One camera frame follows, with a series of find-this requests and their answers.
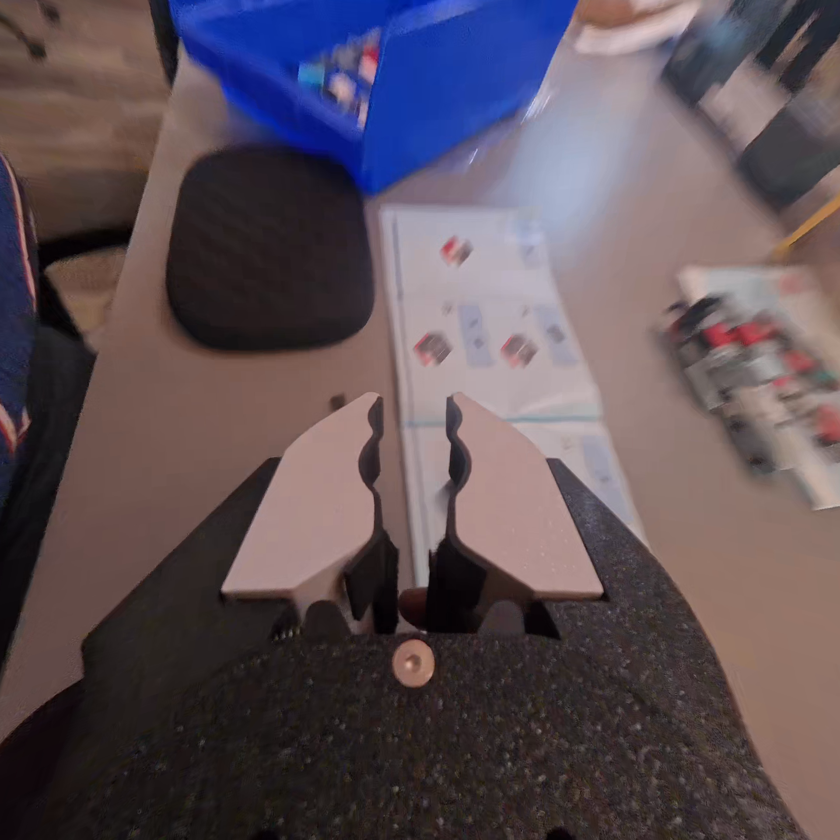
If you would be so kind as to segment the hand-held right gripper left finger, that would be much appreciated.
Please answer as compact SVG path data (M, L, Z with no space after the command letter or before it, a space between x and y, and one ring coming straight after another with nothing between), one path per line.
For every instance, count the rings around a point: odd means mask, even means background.
M286 450L221 587L226 600L330 602L377 634L399 622L399 552L375 487L384 402L366 392Z

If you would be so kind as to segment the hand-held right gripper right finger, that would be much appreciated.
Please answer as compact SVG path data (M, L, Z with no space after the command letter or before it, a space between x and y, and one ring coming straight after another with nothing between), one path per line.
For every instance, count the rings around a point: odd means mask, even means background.
M447 399L444 537L429 556L427 629L553 634L548 605L604 584L548 460L465 393Z

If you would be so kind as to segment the blue plastic bin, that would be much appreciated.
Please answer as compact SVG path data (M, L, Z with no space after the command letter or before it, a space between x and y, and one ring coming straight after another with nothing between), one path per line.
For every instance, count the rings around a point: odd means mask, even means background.
M169 2L176 34L226 100L282 141L379 193L526 107L576 2ZM298 62L380 28L359 130L298 85Z

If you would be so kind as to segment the pile of toy bricks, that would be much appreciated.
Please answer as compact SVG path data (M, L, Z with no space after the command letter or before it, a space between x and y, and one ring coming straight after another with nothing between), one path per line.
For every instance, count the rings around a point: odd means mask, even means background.
M331 108L364 130L380 65L381 40L380 28L348 37L298 62L292 73L299 86L317 93Z

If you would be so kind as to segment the open instruction booklet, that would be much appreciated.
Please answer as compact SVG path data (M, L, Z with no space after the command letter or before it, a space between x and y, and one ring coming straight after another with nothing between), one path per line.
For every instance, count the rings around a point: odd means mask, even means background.
M528 209L380 211L415 579L445 535L455 392L561 460L649 547L603 421L602 399Z

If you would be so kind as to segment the grey red toy truck model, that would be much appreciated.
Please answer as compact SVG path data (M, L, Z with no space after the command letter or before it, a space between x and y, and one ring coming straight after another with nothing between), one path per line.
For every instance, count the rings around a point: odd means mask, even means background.
M838 373L780 315L744 313L727 295L681 299L658 335L752 474L804 467L808 456L838 466Z

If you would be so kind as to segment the person's black trousers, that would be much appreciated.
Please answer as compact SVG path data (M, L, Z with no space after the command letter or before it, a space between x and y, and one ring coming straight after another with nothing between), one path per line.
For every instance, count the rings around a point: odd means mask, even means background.
M31 424L1 520L1 662L12 644L95 364L84 342L37 329L28 377Z

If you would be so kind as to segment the black cushioned pad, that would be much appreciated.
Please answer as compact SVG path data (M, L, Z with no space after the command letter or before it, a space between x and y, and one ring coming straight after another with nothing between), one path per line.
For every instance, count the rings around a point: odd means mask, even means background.
M375 304L363 195L322 156L262 144L206 154L178 192L164 289L181 330L210 350L340 343Z

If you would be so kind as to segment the closed instruction booklet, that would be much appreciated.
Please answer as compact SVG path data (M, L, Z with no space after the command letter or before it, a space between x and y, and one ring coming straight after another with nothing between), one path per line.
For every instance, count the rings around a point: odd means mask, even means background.
M744 313L769 310L780 315L838 370L838 316L820 292L810 270L800 266L689 266L678 276L679 300L694 302L727 295ZM799 484L815 510L838 508L839 466L818 467L808 456L804 467L784 469Z

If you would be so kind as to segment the person's dark blue patterned shirt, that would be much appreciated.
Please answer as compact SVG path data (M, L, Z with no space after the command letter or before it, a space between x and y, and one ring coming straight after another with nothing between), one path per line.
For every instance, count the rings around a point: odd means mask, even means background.
M37 239L25 191L1 157L1 506L14 481L29 418L28 376L38 324Z

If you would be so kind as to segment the clear plastic bag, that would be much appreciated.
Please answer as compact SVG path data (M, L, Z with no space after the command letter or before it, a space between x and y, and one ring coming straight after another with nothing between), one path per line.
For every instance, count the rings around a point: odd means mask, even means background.
M471 138L452 160L453 172L467 172L502 142L515 136L525 125L539 119L558 97L558 85L544 80L530 103L506 118L494 122Z

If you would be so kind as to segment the yellow-edged toy set box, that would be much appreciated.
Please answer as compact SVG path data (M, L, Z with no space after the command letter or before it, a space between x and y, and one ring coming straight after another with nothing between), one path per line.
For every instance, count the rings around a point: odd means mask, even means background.
M795 246L804 238L814 232L826 220L836 215L839 211L839 193L822 205L819 209L802 222L797 228L784 236L770 252L770 263L780 264L788 260Z

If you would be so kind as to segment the dark grey cube box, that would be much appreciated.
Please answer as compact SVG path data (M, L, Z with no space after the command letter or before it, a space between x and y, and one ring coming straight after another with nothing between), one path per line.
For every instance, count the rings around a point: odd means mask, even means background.
M737 172L774 211L790 207L839 164L838 107L793 98L753 139Z

